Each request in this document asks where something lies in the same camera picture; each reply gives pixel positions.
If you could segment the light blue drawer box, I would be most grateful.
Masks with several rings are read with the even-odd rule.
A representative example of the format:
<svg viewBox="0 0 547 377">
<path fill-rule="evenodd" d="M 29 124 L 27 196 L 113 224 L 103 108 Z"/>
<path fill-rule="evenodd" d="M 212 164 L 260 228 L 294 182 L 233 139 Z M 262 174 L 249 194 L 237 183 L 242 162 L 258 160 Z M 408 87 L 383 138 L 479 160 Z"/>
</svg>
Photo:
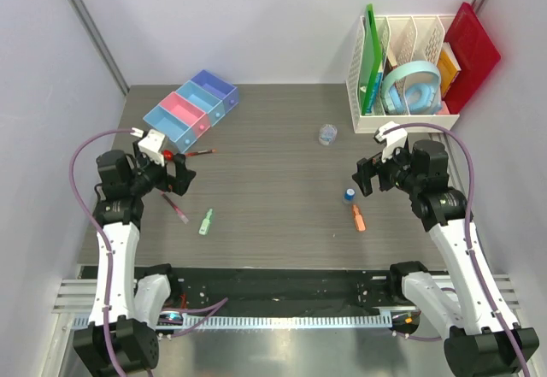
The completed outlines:
<svg viewBox="0 0 547 377">
<path fill-rule="evenodd" d="M 160 105 L 156 105 L 143 120 L 151 128 L 166 135 L 179 152 L 187 152 L 197 141 L 197 136 L 190 126 Z"/>
</svg>

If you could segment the blue cap stamp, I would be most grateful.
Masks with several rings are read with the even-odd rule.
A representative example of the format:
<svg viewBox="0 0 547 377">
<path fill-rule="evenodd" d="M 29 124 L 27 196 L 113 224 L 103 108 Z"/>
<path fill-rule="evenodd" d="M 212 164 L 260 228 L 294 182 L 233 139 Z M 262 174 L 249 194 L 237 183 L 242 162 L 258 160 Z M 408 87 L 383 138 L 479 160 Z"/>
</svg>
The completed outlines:
<svg viewBox="0 0 547 377">
<path fill-rule="evenodd" d="M 355 190 L 352 188 L 348 188 L 344 193 L 343 201 L 347 204 L 352 204 L 354 201 L 355 195 L 356 195 Z"/>
</svg>

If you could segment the pink drawer box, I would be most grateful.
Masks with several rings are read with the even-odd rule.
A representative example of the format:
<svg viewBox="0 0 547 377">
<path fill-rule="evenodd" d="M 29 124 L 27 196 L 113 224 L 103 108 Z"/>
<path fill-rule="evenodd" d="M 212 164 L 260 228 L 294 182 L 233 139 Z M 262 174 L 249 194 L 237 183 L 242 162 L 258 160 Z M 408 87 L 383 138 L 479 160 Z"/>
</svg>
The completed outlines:
<svg viewBox="0 0 547 377">
<path fill-rule="evenodd" d="M 200 137 L 210 128 L 209 116 L 175 91 L 163 98 L 159 105 Z"/>
</svg>

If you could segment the clear jar of clips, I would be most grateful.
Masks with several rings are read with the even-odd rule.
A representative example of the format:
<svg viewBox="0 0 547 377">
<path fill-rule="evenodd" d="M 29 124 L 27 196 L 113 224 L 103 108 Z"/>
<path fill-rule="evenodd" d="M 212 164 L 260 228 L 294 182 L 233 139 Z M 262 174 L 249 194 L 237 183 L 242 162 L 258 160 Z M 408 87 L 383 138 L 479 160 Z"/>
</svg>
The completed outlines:
<svg viewBox="0 0 547 377">
<path fill-rule="evenodd" d="M 337 134 L 338 129 L 333 124 L 324 124 L 319 131 L 319 143 L 324 146 L 330 146 L 334 143 Z"/>
</svg>

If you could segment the sky blue drawer box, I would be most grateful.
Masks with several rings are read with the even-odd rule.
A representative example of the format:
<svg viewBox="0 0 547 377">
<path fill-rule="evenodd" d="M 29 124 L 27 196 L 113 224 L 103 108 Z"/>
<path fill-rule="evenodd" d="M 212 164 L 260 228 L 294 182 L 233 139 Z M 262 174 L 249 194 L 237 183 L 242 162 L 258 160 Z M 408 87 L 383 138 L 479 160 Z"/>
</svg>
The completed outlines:
<svg viewBox="0 0 547 377">
<path fill-rule="evenodd" d="M 220 98 L 204 90 L 191 80 L 186 81 L 175 92 L 205 112 L 212 127 L 226 114 L 224 103 Z"/>
</svg>

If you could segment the red black stamp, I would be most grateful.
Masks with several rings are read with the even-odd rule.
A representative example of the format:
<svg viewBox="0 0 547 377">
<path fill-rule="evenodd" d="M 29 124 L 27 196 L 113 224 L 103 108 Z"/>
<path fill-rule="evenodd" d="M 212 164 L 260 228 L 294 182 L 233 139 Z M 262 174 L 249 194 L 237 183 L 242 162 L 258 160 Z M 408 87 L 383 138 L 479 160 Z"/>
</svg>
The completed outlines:
<svg viewBox="0 0 547 377">
<path fill-rule="evenodd" d="M 163 156 L 167 161 L 172 161 L 174 159 L 174 154 L 170 150 L 164 150 Z"/>
</svg>

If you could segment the purple drawer box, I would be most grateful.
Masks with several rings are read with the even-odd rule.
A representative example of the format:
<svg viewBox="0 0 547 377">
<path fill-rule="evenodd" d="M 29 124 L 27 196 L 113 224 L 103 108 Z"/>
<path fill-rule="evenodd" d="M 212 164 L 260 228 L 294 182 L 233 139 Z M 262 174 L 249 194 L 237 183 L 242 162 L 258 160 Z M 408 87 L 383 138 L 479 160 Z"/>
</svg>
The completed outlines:
<svg viewBox="0 0 547 377">
<path fill-rule="evenodd" d="M 238 88 L 208 70 L 201 70 L 191 78 L 191 81 L 219 98 L 224 104 L 226 113 L 229 113 L 239 103 Z"/>
</svg>

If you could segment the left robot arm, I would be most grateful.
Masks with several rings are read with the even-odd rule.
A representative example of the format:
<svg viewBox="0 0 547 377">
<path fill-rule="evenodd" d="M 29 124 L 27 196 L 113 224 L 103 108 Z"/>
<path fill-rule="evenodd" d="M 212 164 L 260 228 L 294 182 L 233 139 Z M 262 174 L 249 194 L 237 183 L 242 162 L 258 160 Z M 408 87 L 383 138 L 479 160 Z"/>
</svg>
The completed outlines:
<svg viewBox="0 0 547 377">
<path fill-rule="evenodd" d="M 95 302 L 87 328 L 74 335 L 74 349 L 93 376 L 151 371 L 159 360 L 156 324 L 162 307 L 181 299 L 169 264 L 148 268 L 135 280 L 135 256 L 144 213 L 142 198 L 154 189 L 182 196 L 195 178 L 183 154 L 165 151 L 166 165 L 140 150 L 110 150 L 97 158 L 100 188 L 93 216 L 99 226 Z"/>
</svg>

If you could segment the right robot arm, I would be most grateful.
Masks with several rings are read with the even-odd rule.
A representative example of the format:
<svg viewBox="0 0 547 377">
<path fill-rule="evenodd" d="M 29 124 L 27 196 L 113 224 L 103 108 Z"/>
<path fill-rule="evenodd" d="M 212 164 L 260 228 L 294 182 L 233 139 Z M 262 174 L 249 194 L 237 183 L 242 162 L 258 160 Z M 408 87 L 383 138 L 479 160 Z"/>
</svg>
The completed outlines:
<svg viewBox="0 0 547 377">
<path fill-rule="evenodd" d="M 455 376 L 501 376 L 523 371 L 539 347 L 531 327 L 522 327 L 509 309 L 485 261 L 476 226 L 466 221 L 468 201 L 449 184 L 444 145 L 419 140 L 395 148 L 392 155 L 362 158 L 352 179 L 363 195 L 372 178 L 381 191 L 397 188 L 409 195 L 411 209 L 437 246 L 456 291 L 451 298 L 417 261 L 390 267 L 387 297 L 410 301 L 432 323 L 444 344 Z"/>
</svg>

